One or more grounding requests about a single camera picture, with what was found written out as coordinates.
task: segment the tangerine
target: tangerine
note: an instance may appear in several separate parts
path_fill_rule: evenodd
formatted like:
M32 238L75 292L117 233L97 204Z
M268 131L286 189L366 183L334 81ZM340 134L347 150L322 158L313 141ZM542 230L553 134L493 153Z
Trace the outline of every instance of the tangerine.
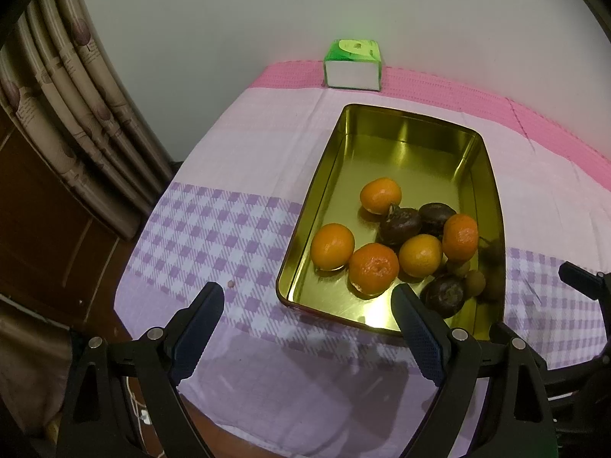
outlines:
M368 212L386 215L390 205L401 203L401 188L388 177L380 177L366 184L360 191L360 203Z
M444 224L442 248L448 260L465 262L477 251L477 222L466 214L452 215Z
M354 251L354 236L350 229L337 223L320 227L310 246L310 257L320 270L343 267Z
M439 269L443 253L439 239L430 234L418 234L403 243L399 263L411 277L425 278Z
M378 296L399 273L395 252L380 243L369 243L354 252L348 264L348 280L366 296Z

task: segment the metal tray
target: metal tray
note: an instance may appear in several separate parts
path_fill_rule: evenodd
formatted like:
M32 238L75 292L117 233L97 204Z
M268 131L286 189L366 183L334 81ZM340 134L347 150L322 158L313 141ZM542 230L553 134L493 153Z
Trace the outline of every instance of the metal tray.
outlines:
M361 299L348 287L348 272L317 272L310 243L324 224L338 222L354 234L355 249L373 242L377 218L361 208L361 188L378 177L391 177L402 189L401 206L420 208L442 202L475 218L480 247L471 268L487 278L489 297L470 299L448 319L478 339L487 339L491 323L502 318L505 295L505 244L499 194L482 137L436 118L367 105L347 105L322 155L276 282L280 301L363 329L399 333L390 312L390 293ZM419 294L427 278L411 283Z

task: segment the metal bolt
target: metal bolt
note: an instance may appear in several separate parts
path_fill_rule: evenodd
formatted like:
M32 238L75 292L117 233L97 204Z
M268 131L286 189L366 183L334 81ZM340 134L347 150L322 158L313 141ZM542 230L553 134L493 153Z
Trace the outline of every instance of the metal bolt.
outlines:
M100 336L96 336L95 338L89 339L90 348L97 348L100 346L100 344L102 344L102 338L100 338Z
M156 341L157 339L161 338L161 336L163 336L163 329L161 329L161 327L153 327L147 332L147 337L151 341Z
M452 331L452 337L456 339L456 341L466 341L466 339L469 337L469 334L467 334L467 331L465 331L464 329L454 329Z
M515 349L524 349L524 348L526 348L526 343L524 341L522 341L522 339L520 339L520 338L513 338L511 340L511 344L513 345L513 347Z

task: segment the wall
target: wall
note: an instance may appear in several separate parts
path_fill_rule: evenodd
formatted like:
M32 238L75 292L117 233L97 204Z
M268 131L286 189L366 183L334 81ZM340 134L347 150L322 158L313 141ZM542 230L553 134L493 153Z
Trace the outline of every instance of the wall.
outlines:
M121 81L183 160L264 67L338 37L504 94L611 157L611 44L582 0L85 0Z

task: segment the gingham tablecloth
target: gingham tablecloth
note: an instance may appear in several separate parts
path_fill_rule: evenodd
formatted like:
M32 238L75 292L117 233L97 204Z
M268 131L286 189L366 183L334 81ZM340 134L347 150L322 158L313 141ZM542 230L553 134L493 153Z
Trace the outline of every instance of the gingham tablecloth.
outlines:
M342 108L369 103L482 134L506 238L505 322L551 368L605 342L596 302L558 279L570 260L611 270L611 163L505 97L386 68L381 93L329 90L322 64L269 67L185 160L121 279L115 309L133 336L163 326L207 281L225 313L179 390L214 422L285 456L395 457L435 387L400 338L285 308L274 282L309 182ZM466 452L479 381L454 444Z

